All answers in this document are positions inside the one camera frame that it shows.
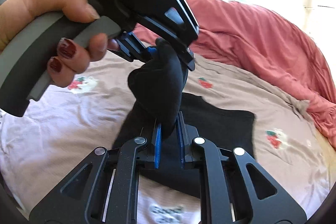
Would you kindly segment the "left hand with red nails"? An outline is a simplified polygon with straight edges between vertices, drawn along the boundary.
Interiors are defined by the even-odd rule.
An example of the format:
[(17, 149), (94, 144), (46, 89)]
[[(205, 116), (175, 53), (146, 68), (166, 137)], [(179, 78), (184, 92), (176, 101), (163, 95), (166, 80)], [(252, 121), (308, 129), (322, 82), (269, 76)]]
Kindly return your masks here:
[(1, 4), (1, 49), (34, 19), (51, 11), (61, 11), (63, 16), (34, 41), (33, 52), (38, 60), (50, 58), (46, 69), (52, 83), (64, 88), (91, 62), (101, 60), (107, 50), (118, 50), (119, 45), (104, 33), (92, 36), (85, 47), (70, 38), (100, 18), (87, 0), (7, 0)]

